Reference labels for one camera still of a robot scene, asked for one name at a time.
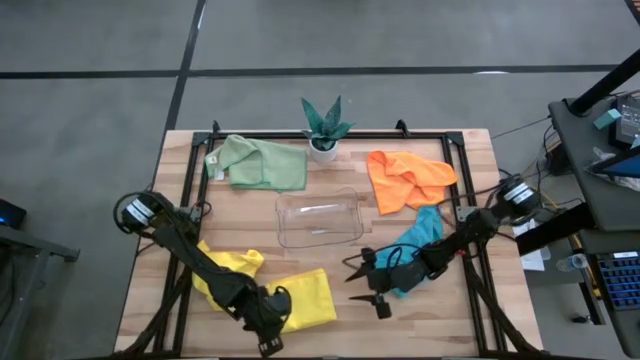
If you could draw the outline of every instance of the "keyboard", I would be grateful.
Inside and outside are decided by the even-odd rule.
[[[640,256],[629,251],[596,255],[614,311],[640,309]]]

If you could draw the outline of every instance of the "white pot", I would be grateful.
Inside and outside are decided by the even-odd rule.
[[[311,140],[309,140],[309,154],[315,162],[327,163],[333,161],[333,159],[336,158],[336,155],[338,155],[338,142],[336,141],[336,144],[333,145],[331,149],[321,151],[313,147]]]

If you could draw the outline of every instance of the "potted plant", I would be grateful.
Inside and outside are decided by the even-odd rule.
[[[336,158],[338,154],[338,140],[345,136],[354,124],[340,123],[340,96],[331,106],[323,118],[316,109],[304,98],[302,108],[309,121],[309,130],[302,130],[309,139],[309,153],[316,162],[326,163]]]

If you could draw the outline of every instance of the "transparent bin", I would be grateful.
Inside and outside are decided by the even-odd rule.
[[[285,248],[346,244],[362,236],[358,193],[281,195],[276,200],[278,241]]]

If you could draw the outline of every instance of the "orange cloth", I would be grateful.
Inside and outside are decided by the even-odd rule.
[[[408,152],[374,151],[367,157],[380,215],[414,209],[444,200],[445,186],[458,181],[449,164],[425,160]]]

